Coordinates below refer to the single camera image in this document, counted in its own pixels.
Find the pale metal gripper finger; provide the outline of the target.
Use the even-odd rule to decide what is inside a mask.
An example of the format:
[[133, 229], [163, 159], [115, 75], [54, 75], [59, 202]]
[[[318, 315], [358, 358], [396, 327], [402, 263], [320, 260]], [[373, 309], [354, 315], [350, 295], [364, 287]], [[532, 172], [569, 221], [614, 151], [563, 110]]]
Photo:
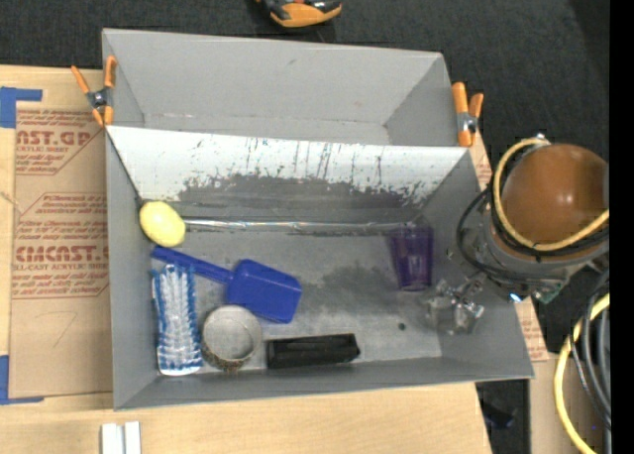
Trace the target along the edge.
[[423, 314], [430, 327], [468, 327], [468, 300], [460, 286], [439, 280], [422, 298]]
[[450, 335], [472, 334], [484, 311], [483, 305], [473, 301], [452, 303], [446, 332]]

